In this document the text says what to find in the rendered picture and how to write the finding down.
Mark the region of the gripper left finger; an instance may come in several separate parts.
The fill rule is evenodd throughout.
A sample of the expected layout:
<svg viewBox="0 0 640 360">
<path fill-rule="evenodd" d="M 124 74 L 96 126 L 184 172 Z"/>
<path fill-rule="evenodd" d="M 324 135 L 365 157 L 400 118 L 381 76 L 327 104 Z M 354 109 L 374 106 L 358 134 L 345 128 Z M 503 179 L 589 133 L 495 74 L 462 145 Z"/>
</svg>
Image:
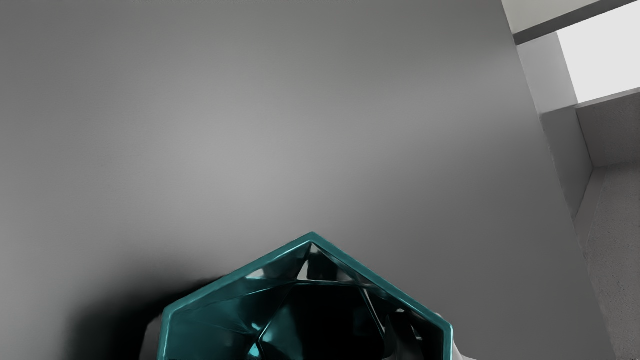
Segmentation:
<svg viewBox="0 0 640 360">
<path fill-rule="evenodd" d="M 157 360 L 162 319 L 156 317 L 146 327 L 138 360 Z"/>
</svg>

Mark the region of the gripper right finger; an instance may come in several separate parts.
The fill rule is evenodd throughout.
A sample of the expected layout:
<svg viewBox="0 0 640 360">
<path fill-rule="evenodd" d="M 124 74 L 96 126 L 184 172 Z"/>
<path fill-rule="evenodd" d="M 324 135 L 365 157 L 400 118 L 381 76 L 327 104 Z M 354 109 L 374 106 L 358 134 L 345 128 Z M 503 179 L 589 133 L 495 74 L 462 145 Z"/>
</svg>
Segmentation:
<svg viewBox="0 0 640 360">
<path fill-rule="evenodd" d="M 455 343 L 455 338 L 452 338 L 451 360 L 476 360 L 476 359 L 463 355 L 459 350 L 459 348 L 457 347 L 457 344 Z"/>
</svg>

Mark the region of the teal faceted mug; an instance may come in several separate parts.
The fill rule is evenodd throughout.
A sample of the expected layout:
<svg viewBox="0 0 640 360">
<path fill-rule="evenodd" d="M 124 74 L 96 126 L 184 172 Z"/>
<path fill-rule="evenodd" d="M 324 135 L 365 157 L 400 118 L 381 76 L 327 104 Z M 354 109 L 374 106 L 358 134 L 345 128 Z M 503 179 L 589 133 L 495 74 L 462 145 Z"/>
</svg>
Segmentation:
<svg viewBox="0 0 640 360">
<path fill-rule="evenodd" d="M 454 360 L 453 327 L 310 232 L 168 305 L 156 360 Z"/>
</svg>

